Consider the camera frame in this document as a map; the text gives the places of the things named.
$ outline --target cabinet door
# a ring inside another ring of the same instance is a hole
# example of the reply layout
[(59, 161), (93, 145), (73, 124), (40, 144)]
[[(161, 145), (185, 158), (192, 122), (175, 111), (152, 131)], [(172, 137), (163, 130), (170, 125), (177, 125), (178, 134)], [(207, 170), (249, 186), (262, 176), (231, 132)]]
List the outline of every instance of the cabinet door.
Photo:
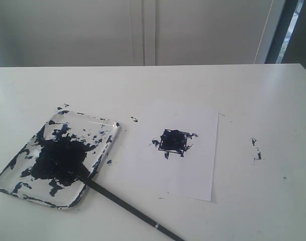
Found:
[(143, 65), (141, 0), (2, 0), (0, 66)]
[(144, 2), (156, 5), (144, 7), (145, 41), (156, 40), (155, 54), (145, 45), (146, 62), (156, 65), (264, 63), (284, 4), (284, 0)]

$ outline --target tray rim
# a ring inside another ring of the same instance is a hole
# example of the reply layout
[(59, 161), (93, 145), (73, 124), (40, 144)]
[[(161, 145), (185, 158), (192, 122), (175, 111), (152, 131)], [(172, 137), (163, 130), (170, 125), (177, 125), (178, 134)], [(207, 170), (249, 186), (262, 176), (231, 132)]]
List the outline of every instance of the tray rim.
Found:
[[(51, 118), (49, 118), (48, 121), (46, 121), (46, 123), (42, 126), (44, 127), (46, 124), (49, 123), (49, 121), (51, 119), (53, 119), (57, 114), (62, 114), (64, 115), (65, 113), (68, 113), (68, 112), (71, 112), (73, 114), (77, 114), (77, 115), (83, 115), (85, 117), (90, 117), (90, 118), (96, 118), (96, 119), (99, 119), (101, 121), (107, 121), (107, 122), (111, 122), (113, 125), (115, 124), (116, 128), (115, 128), (115, 131), (113, 131), (113, 134), (111, 135), (111, 138), (110, 138), (110, 142), (107, 143), (107, 145), (105, 146), (102, 154), (99, 156), (98, 160), (96, 161), (95, 164), (96, 167), (93, 169), (93, 172), (90, 173), (90, 178), (93, 178), (98, 172), (97, 172), (97, 169), (99, 168), (100, 164), (101, 164), (101, 159), (103, 158), (104, 156), (104, 153), (107, 152), (107, 150), (109, 150), (109, 148), (111, 147), (112, 143), (114, 142), (114, 139), (117, 137), (118, 135), (118, 132), (119, 132), (119, 129), (120, 129), (120, 124), (119, 122), (115, 121), (115, 120), (112, 120), (110, 118), (102, 118), (102, 117), (98, 117), (98, 116), (94, 116), (94, 115), (89, 115), (89, 114), (84, 114), (84, 113), (81, 113), (81, 112), (75, 112), (75, 111), (70, 111), (70, 110), (61, 110), (61, 111), (58, 111), (57, 113), (53, 114)], [(36, 134), (34, 134), (27, 142), (26, 144), (20, 149), (20, 151), (17, 152), (17, 154), (9, 161), (9, 163), (4, 167), (4, 169), (1, 171), (0, 173), (0, 177), (2, 176), (2, 174), (10, 167), (10, 165), (12, 164), (12, 160), (19, 155), (19, 153), (25, 149), (25, 147), (27, 146), (27, 144), (35, 137)], [(59, 209), (59, 210), (64, 210), (64, 209), (68, 209), (68, 208), (71, 208), (71, 207), (74, 207), (75, 205), (77, 205), (79, 203), (79, 201), (81, 200), (85, 190), (87, 188), (87, 185), (86, 184), (83, 184), (83, 187), (81, 189), (81, 191), (79, 192), (78, 196), (69, 204), (69, 205), (65, 205), (65, 206), (59, 206), (59, 205), (56, 205), (56, 204), (53, 204), (51, 202), (48, 202), (48, 201), (43, 201), (41, 199), (37, 199), (37, 198), (33, 198), (33, 197), (29, 197), (28, 195), (26, 194), (22, 194), (22, 195), (18, 195), (18, 193), (12, 193), (12, 192), (9, 192), (5, 189), (2, 189), (0, 188), (0, 192), (2, 193), (5, 193), (5, 194), (8, 194), (8, 195), (11, 195), (13, 197), (17, 197), (19, 199), (23, 199), (23, 200), (26, 200), (26, 201), (29, 201), (29, 202), (33, 202), (33, 203), (37, 203), (37, 204), (41, 204), (41, 205), (45, 205), (45, 206), (48, 206), (48, 207), (51, 207), (51, 208), (56, 208), (56, 209)]]

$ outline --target black painted square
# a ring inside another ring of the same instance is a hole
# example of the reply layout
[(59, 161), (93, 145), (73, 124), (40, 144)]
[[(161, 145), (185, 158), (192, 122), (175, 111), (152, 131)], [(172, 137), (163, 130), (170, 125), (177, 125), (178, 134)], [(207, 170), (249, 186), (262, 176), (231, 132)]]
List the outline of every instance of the black painted square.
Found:
[(165, 129), (163, 135), (161, 135), (158, 150), (177, 153), (183, 157), (186, 151), (187, 137), (189, 136), (190, 134), (186, 132)]

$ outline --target black brush handle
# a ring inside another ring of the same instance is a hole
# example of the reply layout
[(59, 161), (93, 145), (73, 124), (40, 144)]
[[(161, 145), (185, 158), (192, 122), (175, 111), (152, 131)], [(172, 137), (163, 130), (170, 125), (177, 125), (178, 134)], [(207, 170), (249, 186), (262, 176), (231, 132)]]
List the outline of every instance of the black brush handle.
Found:
[(171, 231), (169, 231), (168, 229), (164, 228), (162, 225), (159, 225), (153, 219), (151, 219), (150, 217), (146, 216), (145, 214), (143, 214), (141, 211), (137, 210), (133, 206), (129, 205), (127, 202), (125, 202), (124, 200), (120, 199), (119, 197), (117, 197), (113, 193), (109, 192), (107, 189), (105, 189), (104, 187), (100, 186), (98, 183), (95, 183), (91, 179), (84, 178), (84, 177), (81, 177), (81, 176), (79, 176), (78, 178), (79, 178), (79, 180), (81, 182), (83, 182), (87, 186), (91, 187), (93, 190), (99, 192), (101, 195), (105, 196), (106, 198), (110, 199), (114, 203), (118, 204), (120, 207), (123, 207), (128, 212), (132, 213), (133, 215), (137, 216), (138, 218), (140, 218), (144, 222), (146, 222), (149, 225), (153, 226), (154, 228), (158, 229), (163, 234), (169, 236), (173, 240), (175, 240), (175, 241), (184, 241), (182, 238), (180, 238), (179, 236), (173, 234)]

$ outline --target white paper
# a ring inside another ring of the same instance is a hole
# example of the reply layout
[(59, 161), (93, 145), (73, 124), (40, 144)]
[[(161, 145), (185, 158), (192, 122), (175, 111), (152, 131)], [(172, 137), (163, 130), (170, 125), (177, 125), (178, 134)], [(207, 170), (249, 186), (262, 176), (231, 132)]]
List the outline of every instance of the white paper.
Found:
[[(139, 118), (137, 129), (127, 145), (119, 178), (159, 191), (211, 201), (214, 158), (219, 114), (213, 109), (156, 103)], [(158, 150), (165, 129), (196, 133), (187, 139), (192, 147), (184, 157)]]

